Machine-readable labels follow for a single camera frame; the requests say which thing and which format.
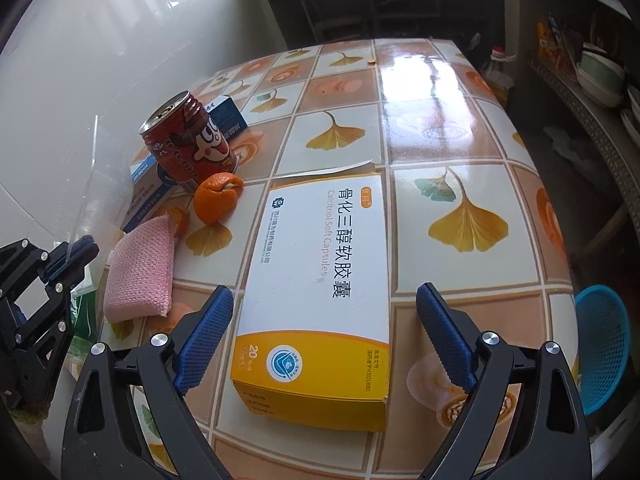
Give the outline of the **small orange peel piece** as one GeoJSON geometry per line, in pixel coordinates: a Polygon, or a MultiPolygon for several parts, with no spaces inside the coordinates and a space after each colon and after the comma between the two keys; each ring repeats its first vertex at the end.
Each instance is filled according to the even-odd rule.
{"type": "Polygon", "coordinates": [[[190,214],[186,208],[178,206],[168,206],[166,208],[166,214],[174,227],[174,237],[180,238],[186,234],[190,224],[190,214]]]}

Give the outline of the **green label plastic bottle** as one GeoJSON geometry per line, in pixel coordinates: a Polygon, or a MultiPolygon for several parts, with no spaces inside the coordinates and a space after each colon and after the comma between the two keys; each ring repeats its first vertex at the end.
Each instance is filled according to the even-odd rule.
{"type": "Polygon", "coordinates": [[[70,315],[74,336],[66,353],[65,367],[75,380],[79,378],[81,367],[100,336],[102,318],[98,290],[96,284],[82,282],[72,291],[70,315]]]}

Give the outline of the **red drink can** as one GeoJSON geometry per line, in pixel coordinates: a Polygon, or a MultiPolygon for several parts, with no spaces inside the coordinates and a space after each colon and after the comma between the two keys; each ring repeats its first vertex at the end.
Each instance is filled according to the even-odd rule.
{"type": "Polygon", "coordinates": [[[163,103],[139,129],[146,148],[186,192],[218,172],[238,166],[228,141],[189,91],[163,103]]]}

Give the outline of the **patterned tablecloth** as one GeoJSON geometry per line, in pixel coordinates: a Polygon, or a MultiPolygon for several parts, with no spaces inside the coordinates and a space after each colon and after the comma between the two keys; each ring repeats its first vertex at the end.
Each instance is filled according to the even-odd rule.
{"type": "Polygon", "coordinates": [[[302,47],[220,70],[194,90],[226,94],[248,128],[232,143],[245,185],[223,222],[192,219],[178,240],[175,316],[217,285],[252,303],[267,218],[286,179],[363,164],[378,178],[378,222],[336,223],[344,183],[306,200],[286,235],[279,282],[306,264],[330,282],[329,307],[355,285],[366,315],[384,322],[386,429],[334,431],[251,412],[232,379],[236,363],[266,352],[237,341],[233,321],[198,388],[186,396],[206,441],[239,479],[412,479],[462,409],[416,316],[414,294],[432,282],[482,330],[511,344],[557,341],[578,362],[570,276],[558,220],[506,112],[446,40],[359,40],[302,47]]]}

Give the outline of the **cooking oil bottle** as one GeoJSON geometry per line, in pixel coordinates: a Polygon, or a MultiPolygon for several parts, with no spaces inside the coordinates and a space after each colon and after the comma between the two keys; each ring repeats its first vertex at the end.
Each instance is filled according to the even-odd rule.
{"type": "Polygon", "coordinates": [[[503,108],[509,103],[514,79],[510,75],[509,66],[516,60],[515,55],[507,55],[503,47],[491,49],[489,60],[480,70],[484,81],[503,108]]]}

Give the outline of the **yellow white medicine box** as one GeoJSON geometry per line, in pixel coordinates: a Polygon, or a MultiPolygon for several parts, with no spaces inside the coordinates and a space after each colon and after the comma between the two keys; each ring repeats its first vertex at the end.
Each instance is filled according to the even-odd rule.
{"type": "Polygon", "coordinates": [[[254,414],[382,432],[390,292],[376,172],[273,188],[236,326],[230,378],[254,414]]]}

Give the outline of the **clear plastic tray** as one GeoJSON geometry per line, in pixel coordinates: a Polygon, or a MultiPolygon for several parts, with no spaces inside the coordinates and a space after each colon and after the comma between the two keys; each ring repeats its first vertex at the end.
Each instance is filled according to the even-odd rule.
{"type": "Polygon", "coordinates": [[[134,185],[127,143],[109,132],[94,116],[86,182],[70,230],[70,242],[91,236],[99,247],[92,265],[102,270],[117,244],[130,207],[134,185]]]}

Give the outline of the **pink scrub sponge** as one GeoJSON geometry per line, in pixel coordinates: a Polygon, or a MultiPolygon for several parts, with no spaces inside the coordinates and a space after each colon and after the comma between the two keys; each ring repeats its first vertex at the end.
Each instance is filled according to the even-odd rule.
{"type": "Polygon", "coordinates": [[[115,246],[103,298],[111,324],[162,316],[171,309],[174,279],[174,226],[168,216],[153,218],[115,246]]]}

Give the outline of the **blue mesh trash basket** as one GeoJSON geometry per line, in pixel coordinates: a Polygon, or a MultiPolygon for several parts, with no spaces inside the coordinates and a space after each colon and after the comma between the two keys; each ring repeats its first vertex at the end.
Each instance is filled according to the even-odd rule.
{"type": "Polygon", "coordinates": [[[585,415],[611,399],[625,373],[630,325],[620,295],[605,285],[591,285],[575,297],[578,325],[580,397],[585,415]]]}

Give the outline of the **blue toothpaste box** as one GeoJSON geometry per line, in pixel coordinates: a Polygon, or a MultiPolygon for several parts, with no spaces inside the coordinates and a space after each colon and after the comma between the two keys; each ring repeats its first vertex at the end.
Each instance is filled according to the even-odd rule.
{"type": "Polygon", "coordinates": [[[192,194],[213,174],[233,174],[238,160],[229,141],[246,128],[224,94],[204,104],[183,91],[154,110],[139,129],[144,147],[130,167],[134,192],[122,230],[151,218],[179,188],[192,194]]]}

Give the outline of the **orange tangerine peel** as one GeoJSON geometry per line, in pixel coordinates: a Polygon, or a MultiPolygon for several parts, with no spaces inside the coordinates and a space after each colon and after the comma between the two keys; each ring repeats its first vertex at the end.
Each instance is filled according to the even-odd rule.
{"type": "Polygon", "coordinates": [[[230,172],[218,172],[207,178],[196,189],[193,209],[201,222],[210,226],[235,210],[244,181],[230,172]]]}

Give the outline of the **stacked bowls on shelf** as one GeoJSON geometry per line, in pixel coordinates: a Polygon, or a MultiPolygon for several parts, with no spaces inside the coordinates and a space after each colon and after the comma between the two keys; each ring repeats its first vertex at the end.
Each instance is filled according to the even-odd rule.
{"type": "Polygon", "coordinates": [[[594,102],[605,108],[620,105],[625,71],[605,50],[584,42],[576,63],[576,76],[582,90],[594,102]]]}

